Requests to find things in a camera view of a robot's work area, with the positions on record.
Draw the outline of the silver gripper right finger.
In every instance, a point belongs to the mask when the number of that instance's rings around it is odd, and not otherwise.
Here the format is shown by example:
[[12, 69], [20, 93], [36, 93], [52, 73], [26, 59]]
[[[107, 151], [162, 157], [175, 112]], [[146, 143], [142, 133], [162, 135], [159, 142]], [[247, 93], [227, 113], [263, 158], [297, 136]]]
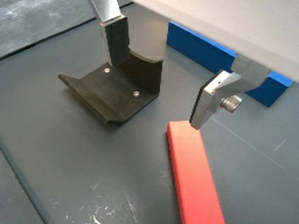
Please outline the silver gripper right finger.
[[191, 112], [191, 126], [198, 130], [221, 109], [233, 113], [242, 103], [238, 94], [258, 88], [270, 73], [270, 68], [239, 54], [231, 73], [219, 71], [201, 87]]

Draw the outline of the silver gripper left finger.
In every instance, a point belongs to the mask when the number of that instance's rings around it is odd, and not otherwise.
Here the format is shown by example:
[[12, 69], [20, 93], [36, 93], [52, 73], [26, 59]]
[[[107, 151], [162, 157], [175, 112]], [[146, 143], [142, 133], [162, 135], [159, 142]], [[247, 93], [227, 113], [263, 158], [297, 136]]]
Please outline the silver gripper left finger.
[[119, 66], [130, 58], [129, 21], [119, 9], [118, 0], [89, 0], [101, 21], [99, 27], [107, 43], [110, 65]]

